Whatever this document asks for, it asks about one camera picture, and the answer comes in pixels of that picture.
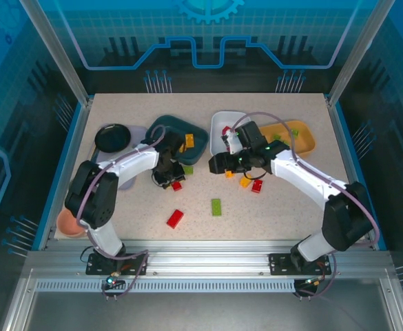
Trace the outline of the aluminium front rail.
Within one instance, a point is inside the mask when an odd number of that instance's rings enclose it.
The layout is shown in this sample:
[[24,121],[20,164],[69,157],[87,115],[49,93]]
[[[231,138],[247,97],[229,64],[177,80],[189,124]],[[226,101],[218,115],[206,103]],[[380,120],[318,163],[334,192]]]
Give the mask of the aluminium front rail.
[[[295,241],[166,241],[128,240],[128,252],[148,250],[146,276],[152,278],[267,278],[268,255],[288,253]],[[83,239],[55,239],[45,250],[28,253],[21,275],[25,278],[85,277],[79,255],[87,245]],[[349,248],[335,254],[339,279],[395,278],[391,254],[368,248]]]

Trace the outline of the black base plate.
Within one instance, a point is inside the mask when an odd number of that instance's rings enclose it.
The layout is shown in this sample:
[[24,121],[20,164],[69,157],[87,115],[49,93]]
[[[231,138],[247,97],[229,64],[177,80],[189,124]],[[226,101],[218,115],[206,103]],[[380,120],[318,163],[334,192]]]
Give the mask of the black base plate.
[[268,255],[269,269],[272,276],[306,276],[330,275],[331,265],[329,257],[324,255],[315,261],[309,262],[302,258],[294,258],[287,253],[273,253]]
[[123,276],[134,276],[144,257],[145,255],[142,254],[133,259],[117,261],[94,252],[87,258],[85,273],[92,276],[109,276],[113,272],[118,272]]

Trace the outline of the orange plastic container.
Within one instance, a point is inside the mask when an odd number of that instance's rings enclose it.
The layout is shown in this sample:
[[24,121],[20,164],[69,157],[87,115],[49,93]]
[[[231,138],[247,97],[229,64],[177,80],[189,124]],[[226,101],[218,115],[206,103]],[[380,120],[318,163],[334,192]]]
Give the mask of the orange plastic container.
[[[290,130],[297,129],[299,131],[298,138],[295,139],[295,151],[299,157],[305,158],[311,154],[316,148],[316,142],[309,126],[298,120],[287,121],[287,125]],[[270,124],[267,126],[259,127],[263,136],[265,136],[268,143],[271,143],[273,136],[278,134],[281,136],[281,140],[288,141],[291,146],[291,137],[287,133],[287,129],[281,123]]]

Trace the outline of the pink round bowl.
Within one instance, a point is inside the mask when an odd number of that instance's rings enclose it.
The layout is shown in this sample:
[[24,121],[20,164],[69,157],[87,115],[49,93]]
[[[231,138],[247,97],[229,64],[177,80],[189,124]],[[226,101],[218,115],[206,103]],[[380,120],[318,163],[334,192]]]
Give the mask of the pink round bowl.
[[68,210],[63,209],[56,220],[57,230],[69,238],[79,238],[85,235],[85,229],[76,223],[76,218]]

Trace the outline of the black round bowl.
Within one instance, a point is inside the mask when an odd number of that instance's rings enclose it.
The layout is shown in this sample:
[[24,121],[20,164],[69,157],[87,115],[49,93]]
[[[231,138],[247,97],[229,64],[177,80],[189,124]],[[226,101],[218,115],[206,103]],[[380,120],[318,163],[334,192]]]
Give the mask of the black round bowl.
[[125,149],[131,141],[130,130],[118,123],[103,126],[96,133],[94,143],[96,148],[105,153],[119,152]]

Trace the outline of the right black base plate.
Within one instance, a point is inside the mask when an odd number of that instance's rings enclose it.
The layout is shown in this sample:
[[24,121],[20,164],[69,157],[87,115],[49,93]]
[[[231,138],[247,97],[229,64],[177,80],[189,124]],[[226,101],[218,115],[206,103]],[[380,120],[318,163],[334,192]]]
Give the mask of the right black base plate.
[[294,258],[287,253],[273,253],[268,255],[269,269],[272,276],[306,276],[330,275],[331,265],[329,257],[324,255],[315,261],[309,262],[302,258]]

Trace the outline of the lavender plastic tray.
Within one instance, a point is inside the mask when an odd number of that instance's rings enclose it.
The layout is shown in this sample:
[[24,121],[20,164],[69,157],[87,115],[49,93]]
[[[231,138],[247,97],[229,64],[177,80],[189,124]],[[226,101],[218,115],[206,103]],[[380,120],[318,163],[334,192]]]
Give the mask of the lavender plastic tray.
[[131,141],[129,142],[129,145],[119,151],[119,152],[113,152],[113,153],[105,153],[101,152],[96,148],[96,145],[94,144],[94,148],[91,153],[90,160],[93,161],[94,163],[101,163],[101,162],[106,162],[106,161],[111,161],[111,160],[116,160],[121,156],[125,156],[128,152],[135,150],[137,145],[140,144],[140,142],[145,138],[145,134],[147,131],[146,127],[143,126],[128,126],[125,124],[122,124],[126,126],[130,132],[131,132]]

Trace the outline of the dark teal plastic container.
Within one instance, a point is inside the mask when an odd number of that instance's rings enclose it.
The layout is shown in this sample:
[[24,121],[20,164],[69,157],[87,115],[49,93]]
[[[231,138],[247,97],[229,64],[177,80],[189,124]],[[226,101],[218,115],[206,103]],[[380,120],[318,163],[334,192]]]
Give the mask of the dark teal plastic container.
[[[153,136],[153,139],[160,137],[162,130],[158,129],[152,135],[152,131],[156,126],[162,125],[165,127],[166,132],[173,132],[177,134],[186,145],[185,151],[183,153],[176,153],[176,160],[186,166],[193,166],[202,157],[207,143],[209,142],[209,134],[206,130],[179,119],[178,117],[172,115],[163,115],[158,117],[153,124],[148,128],[145,134],[145,138],[148,139]],[[188,147],[186,144],[186,136],[191,134],[194,140],[194,146]]]

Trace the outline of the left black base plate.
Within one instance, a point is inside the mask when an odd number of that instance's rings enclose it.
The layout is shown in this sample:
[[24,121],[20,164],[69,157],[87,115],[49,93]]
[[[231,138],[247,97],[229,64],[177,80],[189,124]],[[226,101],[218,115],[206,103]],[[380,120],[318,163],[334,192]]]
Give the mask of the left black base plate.
[[123,276],[134,276],[144,257],[145,255],[142,254],[133,259],[117,261],[94,252],[87,258],[85,273],[92,276],[109,276],[113,272],[118,272]]

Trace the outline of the aluminium frame post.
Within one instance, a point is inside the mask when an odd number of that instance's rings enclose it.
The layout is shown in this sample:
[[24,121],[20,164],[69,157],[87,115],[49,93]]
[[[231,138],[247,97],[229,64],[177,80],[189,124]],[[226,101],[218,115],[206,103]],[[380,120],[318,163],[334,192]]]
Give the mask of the aluminium frame post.
[[332,108],[338,102],[352,76],[358,68],[361,60],[381,28],[384,20],[390,12],[395,0],[378,0],[366,21],[352,51],[343,65],[332,89],[327,97],[327,105]]
[[82,106],[88,106],[90,102],[88,93],[39,2],[37,0],[19,0],[19,2],[43,40],[74,96]]

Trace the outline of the white plastic container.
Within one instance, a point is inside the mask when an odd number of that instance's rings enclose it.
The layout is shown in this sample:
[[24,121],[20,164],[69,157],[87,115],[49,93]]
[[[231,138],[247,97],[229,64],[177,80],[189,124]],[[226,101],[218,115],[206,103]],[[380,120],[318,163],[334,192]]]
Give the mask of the white plastic container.
[[232,110],[222,110],[213,115],[211,118],[210,129],[210,153],[214,156],[221,152],[227,152],[227,146],[223,139],[223,129],[225,127],[232,128],[232,126],[246,113]]

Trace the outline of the aluminium side rail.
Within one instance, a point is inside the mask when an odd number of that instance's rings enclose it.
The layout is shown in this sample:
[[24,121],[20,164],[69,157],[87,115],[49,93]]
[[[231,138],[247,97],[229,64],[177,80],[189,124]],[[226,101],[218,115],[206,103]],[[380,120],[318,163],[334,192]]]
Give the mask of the aluminium side rail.
[[39,227],[35,235],[31,251],[44,250],[48,241],[52,224],[56,222],[57,216],[63,208],[65,196],[68,191],[70,178],[74,164],[81,145],[87,119],[92,107],[94,97],[90,97],[86,106],[80,103],[74,112],[70,128],[63,145],[56,172],[54,173],[52,185],[48,193],[43,209]]
[[370,192],[367,188],[367,184],[364,175],[362,173],[362,169],[360,167],[358,156],[355,152],[354,144],[352,142],[352,138],[349,132],[347,122],[344,118],[342,108],[340,107],[340,104],[338,102],[335,105],[332,105],[329,101],[328,96],[325,95],[325,97],[327,102],[327,108],[329,111],[329,116],[333,125],[333,130],[335,132],[335,137],[338,142],[338,146],[348,176],[348,180],[349,182],[358,181],[365,187],[366,195],[369,201],[369,205],[371,207],[371,214],[379,227],[380,238],[378,242],[374,245],[374,248],[380,251],[388,250],[382,234],[380,222],[378,221],[377,214],[375,212],[375,208],[371,200]]

